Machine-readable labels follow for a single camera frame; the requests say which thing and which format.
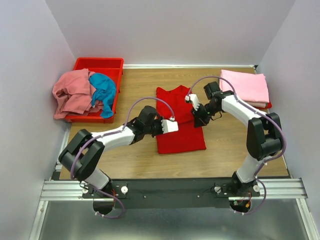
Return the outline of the red t shirt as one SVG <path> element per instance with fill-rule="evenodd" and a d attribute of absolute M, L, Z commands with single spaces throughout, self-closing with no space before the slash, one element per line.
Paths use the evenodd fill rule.
<path fill-rule="evenodd" d="M 201 127 L 194 127 L 193 106 L 185 102 L 189 88 L 180 85 L 172 90 L 156 88 L 156 97 L 168 103 L 172 108 L 178 130 L 156 136 L 159 154 L 177 154 L 206 150 L 206 144 Z"/>

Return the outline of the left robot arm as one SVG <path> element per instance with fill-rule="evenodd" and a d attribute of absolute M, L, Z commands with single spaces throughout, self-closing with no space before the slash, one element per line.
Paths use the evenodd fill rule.
<path fill-rule="evenodd" d="M 71 179 L 96 187 L 98 195 L 112 195 L 112 179 L 98 168 L 102 154 L 117 147 L 133 145 L 146 135 L 164 134 L 166 120 L 154 107 L 147 105 L 137 117 L 118 128 L 98 133 L 82 129 L 62 150 L 58 161 L 69 171 Z"/>

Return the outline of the dusty pink t shirt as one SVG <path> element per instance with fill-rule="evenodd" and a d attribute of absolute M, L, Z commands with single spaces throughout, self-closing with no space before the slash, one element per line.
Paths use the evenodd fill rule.
<path fill-rule="evenodd" d="M 94 74 L 87 68 L 64 73 L 55 83 L 52 94 L 57 101 L 53 118 L 60 120 L 66 116 L 87 116 L 103 109 L 101 101 L 92 101 L 96 88 L 89 78 Z"/>

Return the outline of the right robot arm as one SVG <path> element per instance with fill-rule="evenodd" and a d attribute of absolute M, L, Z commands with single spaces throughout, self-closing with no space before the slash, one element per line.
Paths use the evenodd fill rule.
<path fill-rule="evenodd" d="M 200 103 L 196 94 L 188 92 L 185 96 L 185 101 L 192 104 L 191 113 L 196 128 L 206 126 L 217 113 L 229 113 L 247 129 L 247 156 L 226 187 L 227 192 L 239 196 L 253 187 L 262 167 L 285 150 L 280 117 L 250 106 L 237 96 L 234 89 L 222 91 L 216 81 L 208 83 L 203 89 L 209 100 L 205 105 Z"/>

